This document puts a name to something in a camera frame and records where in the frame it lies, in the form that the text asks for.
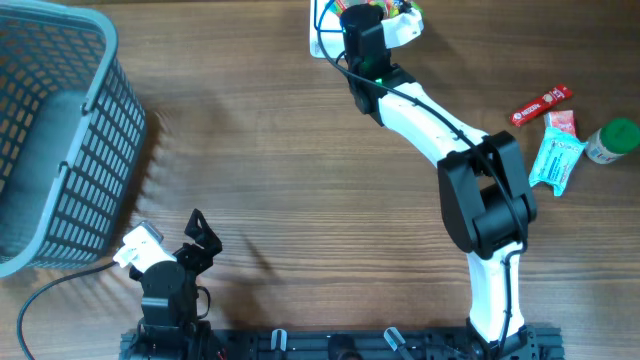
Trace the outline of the small pink snack packet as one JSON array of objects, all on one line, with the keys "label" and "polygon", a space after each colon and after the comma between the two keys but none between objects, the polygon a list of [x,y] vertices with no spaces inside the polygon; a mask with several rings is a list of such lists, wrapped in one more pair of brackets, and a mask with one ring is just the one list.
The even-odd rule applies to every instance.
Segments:
[{"label": "small pink snack packet", "polygon": [[573,110],[551,111],[544,115],[547,127],[561,130],[573,137],[577,136],[576,122]]}]

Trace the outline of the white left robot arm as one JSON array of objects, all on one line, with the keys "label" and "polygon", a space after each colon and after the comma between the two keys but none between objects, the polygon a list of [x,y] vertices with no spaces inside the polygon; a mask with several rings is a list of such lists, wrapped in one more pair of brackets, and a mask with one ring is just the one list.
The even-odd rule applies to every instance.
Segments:
[{"label": "white left robot arm", "polygon": [[213,359],[227,357],[227,351],[214,335],[209,321],[197,313],[197,299],[206,288],[196,284],[199,274],[213,265],[223,250],[222,243],[195,209],[184,233],[192,241],[149,269],[130,270],[130,277],[141,284],[143,317],[136,328],[121,336],[121,359]]}]

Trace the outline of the white teal wipes pack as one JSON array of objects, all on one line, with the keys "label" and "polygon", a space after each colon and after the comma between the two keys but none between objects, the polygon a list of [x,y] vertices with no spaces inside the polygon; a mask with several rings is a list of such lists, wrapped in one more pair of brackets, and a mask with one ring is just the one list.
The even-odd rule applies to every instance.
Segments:
[{"label": "white teal wipes pack", "polygon": [[586,145],[586,142],[560,129],[546,128],[529,174],[529,185],[534,187],[545,183],[553,189],[555,197],[560,197]]}]

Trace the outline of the small red white packet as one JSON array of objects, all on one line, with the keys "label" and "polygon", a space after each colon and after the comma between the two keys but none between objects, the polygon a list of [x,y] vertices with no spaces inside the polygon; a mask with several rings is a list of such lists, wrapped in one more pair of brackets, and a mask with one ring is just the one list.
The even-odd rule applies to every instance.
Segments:
[{"label": "small red white packet", "polygon": [[520,127],[573,95],[571,89],[559,84],[515,111],[510,116],[510,122],[514,126]]}]

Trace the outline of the green lid jar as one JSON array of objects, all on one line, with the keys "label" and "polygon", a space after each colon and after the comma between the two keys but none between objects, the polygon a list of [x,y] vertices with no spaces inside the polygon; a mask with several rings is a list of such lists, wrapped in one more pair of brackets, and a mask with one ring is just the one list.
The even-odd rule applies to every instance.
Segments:
[{"label": "green lid jar", "polygon": [[589,137],[585,153],[597,164],[609,164],[638,146],[639,126],[628,118],[615,118]]}]

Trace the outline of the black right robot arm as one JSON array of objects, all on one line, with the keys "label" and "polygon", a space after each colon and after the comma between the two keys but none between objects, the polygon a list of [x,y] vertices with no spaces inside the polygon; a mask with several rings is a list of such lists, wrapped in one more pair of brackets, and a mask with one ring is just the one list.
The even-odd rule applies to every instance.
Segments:
[{"label": "black right robot arm", "polygon": [[339,17],[347,63],[342,72],[357,108],[416,147],[437,169],[445,228],[467,255],[472,305],[469,345],[479,359],[503,359],[524,346],[518,265],[528,248],[536,204],[520,147],[502,131],[488,135],[435,103],[391,50],[423,30],[402,1],[388,18],[382,6],[349,6]]}]

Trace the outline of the green Haribo candy bag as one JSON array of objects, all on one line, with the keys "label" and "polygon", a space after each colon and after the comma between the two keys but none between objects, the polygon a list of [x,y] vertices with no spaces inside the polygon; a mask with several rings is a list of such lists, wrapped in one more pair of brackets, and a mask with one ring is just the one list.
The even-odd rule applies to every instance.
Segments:
[{"label": "green Haribo candy bag", "polygon": [[356,5],[377,5],[383,9],[384,18],[393,18],[411,8],[423,13],[422,8],[412,0],[335,0],[329,7],[329,11],[340,17],[349,7]]}]

